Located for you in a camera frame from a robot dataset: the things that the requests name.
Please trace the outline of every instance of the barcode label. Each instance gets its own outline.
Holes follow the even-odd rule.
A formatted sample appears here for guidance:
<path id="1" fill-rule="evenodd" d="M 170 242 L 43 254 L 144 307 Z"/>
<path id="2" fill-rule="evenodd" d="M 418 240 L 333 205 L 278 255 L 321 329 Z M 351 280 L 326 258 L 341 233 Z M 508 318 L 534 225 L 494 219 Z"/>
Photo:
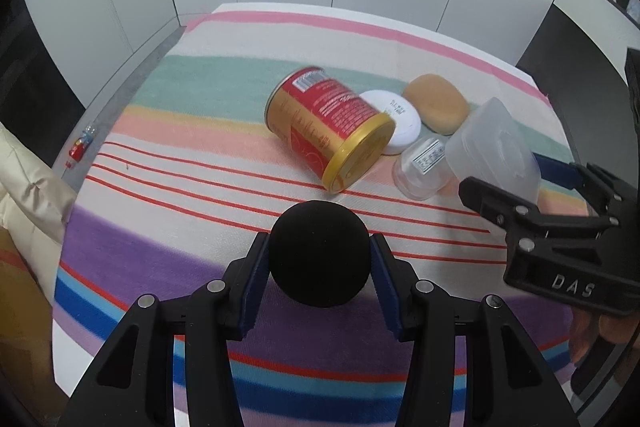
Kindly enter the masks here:
<path id="1" fill-rule="evenodd" d="M 414 165 L 424 175 L 429 172 L 436 163 L 444 157 L 444 145 L 440 140 L 434 140 L 427 145 L 426 149 L 418 153 L 412 160 Z"/>
<path id="2" fill-rule="evenodd" d="M 322 70 L 307 71 L 301 74 L 293 81 L 293 85 L 300 91 L 305 92 L 307 89 L 314 87 L 318 82 L 331 78 Z"/>

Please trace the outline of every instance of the blue gripper pad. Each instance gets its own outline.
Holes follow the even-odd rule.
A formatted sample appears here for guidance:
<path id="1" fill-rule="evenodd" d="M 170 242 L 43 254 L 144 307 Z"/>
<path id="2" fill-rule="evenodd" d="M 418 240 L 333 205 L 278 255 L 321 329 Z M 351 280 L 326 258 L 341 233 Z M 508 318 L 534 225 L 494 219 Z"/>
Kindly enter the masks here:
<path id="1" fill-rule="evenodd" d="M 378 302 L 385 317 L 387 329 L 399 340 L 403 334 L 402 320 L 400 316 L 400 297 L 391 279 L 385 259 L 380 247 L 373 237 L 369 238 L 371 247 L 371 278 L 376 288 Z"/>
<path id="2" fill-rule="evenodd" d="M 253 248 L 259 248 L 255 259 L 253 269 L 249 274 L 244 293 L 241 297 L 240 317 L 238 320 L 238 330 L 244 338 L 246 334 L 254 327 L 255 319 L 260 309 L 260 302 L 264 289 L 269 279 L 269 240 L 266 239 L 261 245 L 252 245 Z M 252 257 L 251 250 L 244 261 L 248 263 Z"/>

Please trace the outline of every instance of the white lettering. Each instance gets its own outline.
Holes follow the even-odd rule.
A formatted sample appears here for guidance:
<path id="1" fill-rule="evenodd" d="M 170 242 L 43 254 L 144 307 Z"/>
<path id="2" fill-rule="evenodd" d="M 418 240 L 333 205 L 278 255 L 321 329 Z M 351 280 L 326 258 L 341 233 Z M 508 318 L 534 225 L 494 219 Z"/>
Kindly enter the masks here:
<path id="1" fill-rule="evenodd" d="M 563 284 L 564 284 L 564 275 L 558 274 L 556 275 L 556 280 L 551 285 L 551 288 L 553 288 L 554 290 L 558 290 L 562 287 Z"/>
<path id="2" fill-rule="evenodd" d="M 591 297 L 591 292 L 593 291 L 593 289 L 596 287 L 596 285 L 594 285 L 594 283 L 590 282 L 584 289 L 584 292 L 582 292 L 582 296 L 583 297 Z"/>
<path id="3" fill-rule="evenodd" d="M 573 292 L 575 295 L 575 292 L 577 291 L 577 289 L 578 289 L 578 280 L 576 279 L 571 283 L 571 286 L 569 286 L 569 288 L 567 288 L 566 291 Z"/>

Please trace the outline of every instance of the small plastic bottle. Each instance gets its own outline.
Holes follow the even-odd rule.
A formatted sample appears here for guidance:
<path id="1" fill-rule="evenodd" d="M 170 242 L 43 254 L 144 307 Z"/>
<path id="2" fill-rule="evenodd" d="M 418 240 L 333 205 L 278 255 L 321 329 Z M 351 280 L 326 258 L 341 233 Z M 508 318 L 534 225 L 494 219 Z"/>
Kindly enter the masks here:
<path id="1" fill-rule="evenodd" d="M 409 146 L 392 171 L 396 187 L 412 200 L 427 200 L 453 177 L 444 157 L 446 138 L 431 134 Z"/>
<path id="2" fill-rule="evenodd" d="M 69 149 L 69 158 L 65 163 L 67 169 L 72 169 L 82 159 L 84 152 L 94 141 L 97 133 L 98 131 L 93 124 L 89 124 L 84 128 L 81 136 L 74 142 L 71 149 Z"/>

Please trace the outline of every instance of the red and gold can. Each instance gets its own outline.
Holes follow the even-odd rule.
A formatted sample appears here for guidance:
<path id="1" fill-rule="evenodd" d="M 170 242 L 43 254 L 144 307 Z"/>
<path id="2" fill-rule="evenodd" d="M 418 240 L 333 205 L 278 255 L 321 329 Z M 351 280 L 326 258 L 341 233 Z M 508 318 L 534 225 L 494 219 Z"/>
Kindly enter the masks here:
<path id="1" fill-rule="evenodd" d="M 332 194 L 369 170 L 396 128 L 389 116 L 315 66 L 290 74 L 273 90 L 264 121 Z"/>

